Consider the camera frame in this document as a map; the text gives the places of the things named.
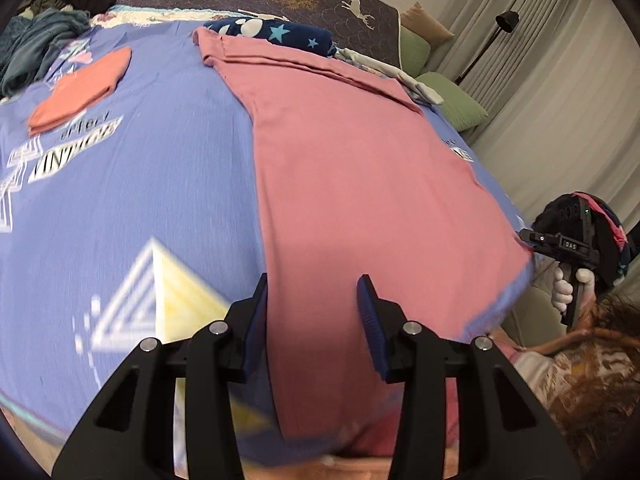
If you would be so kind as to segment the white gloved right hand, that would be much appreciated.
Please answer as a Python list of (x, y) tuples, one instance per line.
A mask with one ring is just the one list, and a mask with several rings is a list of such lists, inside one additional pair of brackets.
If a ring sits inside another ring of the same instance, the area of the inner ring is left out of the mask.
[[(564, 314), (567, 307), (576, 297), (578, 286), (570, 284), (570, 266), (560, 264), (553, 271), (553, 285), (551, 292), (551, 303), (561, 314)], [(578, 269), (575, 275), (576, 280), (582, 288), (582, 301), (580, 308), (589, 307), (596, 302), (596, 292), (594, 285), (596, 278), (592, 271), (588, 269)]]

